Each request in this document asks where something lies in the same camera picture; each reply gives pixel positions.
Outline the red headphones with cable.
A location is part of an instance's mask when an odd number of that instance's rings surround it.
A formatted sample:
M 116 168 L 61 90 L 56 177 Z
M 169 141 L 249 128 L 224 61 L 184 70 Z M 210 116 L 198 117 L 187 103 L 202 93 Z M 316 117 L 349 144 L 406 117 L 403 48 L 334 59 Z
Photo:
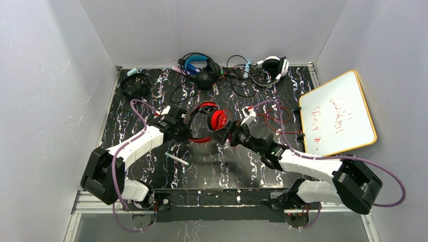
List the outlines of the red headphones with cable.
M 285 110 L 286 113 L 288 114 L 288 118 L 282 122 L 283 124 L 285 124 L 287 121 L 289 121 L 291 117 L 291 112 L 283 106 L 280 106 L 280 109 Z M 262 116 L 264 118 L 264 123 L 268 126 L 268 128 L 270 128 L 271 130 L 274 130 L 268 123 L 269 119 L 276 121 L 275 118 L 268 115 L 269 112 L 272 110 L 274 110 L 274 108 L 269 109 L 265 113 L 258 113 L 256 116 Z M 200 105 L 195 107 L 188 114 L 187 118 L 185 118 L 185 123 L 187 126 L 189 127 L 191 126 L 192 120 L 198 113 L 207 115 L 207 126 L 208 126 L 208 129 L 211 131 L 217 131 L 224 128 L 229 120 L 228 114 L 230 114 L 227 109 L 219 109 L 219 107 L 214 102 L 204 101 Z M 285 134 L 303 134 L 303 131 L 285 132 Z M 202 138 L 190 137 L 189 140 L 195 143 L 206 143 L 211 140 L 211 137 L 208 137 L 208 136 L 205 136 Z

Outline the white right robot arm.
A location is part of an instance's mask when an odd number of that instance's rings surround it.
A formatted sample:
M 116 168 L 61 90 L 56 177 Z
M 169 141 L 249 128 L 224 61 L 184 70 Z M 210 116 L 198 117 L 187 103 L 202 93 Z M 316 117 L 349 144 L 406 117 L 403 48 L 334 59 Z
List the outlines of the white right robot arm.
M 229 121 L 211 137 L 219 144 L 242 145 L 260 155 L 265 166 L 313 177 L 298 179 L 286 194 L 285 203 L 300 206 L 313 202 L 343 204 L 358 214 L 368 214 L 383 186 L 380 178 L 355 157 L 321 157 L 292 150 L 277 143 L 274 134 L 254 124 L 255 112 L 245 109 L 242 122 Z

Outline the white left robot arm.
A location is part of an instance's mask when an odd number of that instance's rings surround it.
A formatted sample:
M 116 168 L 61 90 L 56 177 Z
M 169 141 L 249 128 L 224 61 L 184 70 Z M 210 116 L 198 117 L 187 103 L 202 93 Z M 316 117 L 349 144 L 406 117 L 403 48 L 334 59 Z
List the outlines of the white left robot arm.
M 191 131 L 185 124 L 187 110 L 167 106 L 152 118 L 134 136 L 110 148 L 97 147 L 89 157 L 81 178 L 81 188 L 107 205 L 128 200 L 147 201 L 151 193 L 148 185 L 126 178 L 128 168 L 138 159 L 164 143 L 177 142 L 190 137 Z

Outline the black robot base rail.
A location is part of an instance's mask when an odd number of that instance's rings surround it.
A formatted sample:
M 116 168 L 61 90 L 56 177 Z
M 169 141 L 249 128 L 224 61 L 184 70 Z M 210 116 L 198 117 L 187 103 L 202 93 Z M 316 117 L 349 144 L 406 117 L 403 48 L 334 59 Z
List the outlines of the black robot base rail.
M 157 220 L 222 221 L 267 220 L 285 222 L 300 207 L 286 201 L 286 189 L 155 189 Z

